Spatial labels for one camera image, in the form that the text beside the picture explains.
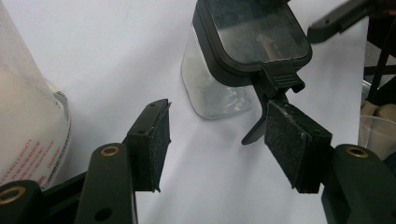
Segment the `black plastic lid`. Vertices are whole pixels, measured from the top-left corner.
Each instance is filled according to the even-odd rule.
[[[210,73],[227,86],[251,85],[267,64],[298,70],[312,56],[283,0],[198,0],[193,26]]]

